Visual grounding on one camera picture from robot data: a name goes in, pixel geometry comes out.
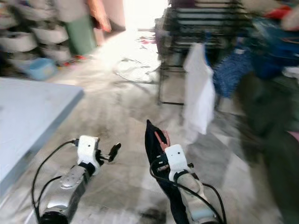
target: red cloth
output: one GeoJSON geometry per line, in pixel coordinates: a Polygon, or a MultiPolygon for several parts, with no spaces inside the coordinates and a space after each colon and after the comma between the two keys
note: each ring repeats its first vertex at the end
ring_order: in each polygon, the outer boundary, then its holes
{"type": "Polygon", "coordinates": [[[273,9],[272,11],[266,13],[264,17],[270,19],[281,20],[292,10],[289,6],[281,6],[279,8],[273,9]]]}

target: black connector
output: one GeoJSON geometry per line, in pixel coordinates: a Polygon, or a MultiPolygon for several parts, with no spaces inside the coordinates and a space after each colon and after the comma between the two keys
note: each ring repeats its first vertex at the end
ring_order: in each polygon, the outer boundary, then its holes
{"type": "Polygon", "coordinates": [[[79,145],[79,139],[74,139],[74,146],[78,147],[79,145]]]}
{"type": "Polygon", "coordinates": [[[115,157],[118,153],[118,150],[120,148],[121,148],[121,143],[117,143],[116,145],[114,145],[112,147],[112,149],[110,150],[110,153],[109,153],[110,158],[108,159],[108,162],[112,162],[115,159],[115,157]]]}
{"type": "Polygon", "coordinates": [[[157,157],[159,159],[159,162],[163,162],[164,164],[168,164],[168,158],[167,155],[164,153],[157,157]]]}

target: white plastic bag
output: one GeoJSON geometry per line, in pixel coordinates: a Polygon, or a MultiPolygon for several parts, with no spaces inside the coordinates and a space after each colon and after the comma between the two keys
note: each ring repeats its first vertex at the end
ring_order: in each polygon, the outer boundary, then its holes
{"type": "Polygon", "coordinates": [[[185,130],[188,140],[195,141],[198,133],[206,134],[214,118],[215,90],[213,70],[206,63],[205,46],[194,44],[185,60],[185,130]]]}

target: wall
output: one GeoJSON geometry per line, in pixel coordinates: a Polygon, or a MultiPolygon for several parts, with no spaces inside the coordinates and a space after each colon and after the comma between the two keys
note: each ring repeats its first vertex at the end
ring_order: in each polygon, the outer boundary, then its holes
{"type": "Polygon", "coordinates": [[[103,0],[105,11],[109,19],[118,26],[125,27],[125,12],[123,0],[103,0]]]}

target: dark stain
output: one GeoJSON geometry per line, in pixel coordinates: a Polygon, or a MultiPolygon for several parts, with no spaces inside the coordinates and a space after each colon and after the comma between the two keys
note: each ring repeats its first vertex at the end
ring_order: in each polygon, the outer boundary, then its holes
{"type": "Polygon", "coordinates": [[[128,81],[114,81],[111,82],[110,85],[117,87],[117,88],[126,88],[128,84],[128,81]]]}
{"type": "Polygon", "coordinates": [[[166,211],[148,209],[139,213],[141,218],[139,224],[163,224],[166,223],[166,211]]]}
{"type": "Polygon", "coordinates": [[[109,138],[110,135],[110,131],[104,127],[104,126],[98,126],[96,128],[96,130],[94,130],[94,136],[98,136],[100,139],[101,138],[109,138]]]}
{"type": "Polygon", "coordinates": [[[122,94],[120,92],[116,93],[116,102],[119,105],[122,103],[122,94]]]}

